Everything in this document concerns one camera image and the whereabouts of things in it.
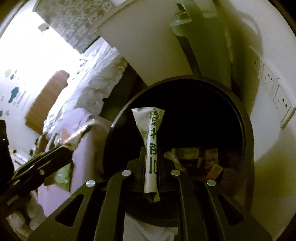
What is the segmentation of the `white gloved left hand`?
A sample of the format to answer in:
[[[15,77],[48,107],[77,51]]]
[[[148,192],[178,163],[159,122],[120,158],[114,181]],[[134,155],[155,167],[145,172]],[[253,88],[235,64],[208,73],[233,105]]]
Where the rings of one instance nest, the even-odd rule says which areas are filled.
[[[30,193],[31,199],[20,210],[14,211],[6,220],[21,240],[29,235],[46,219],[44,209],[38,202],[38,192]]]

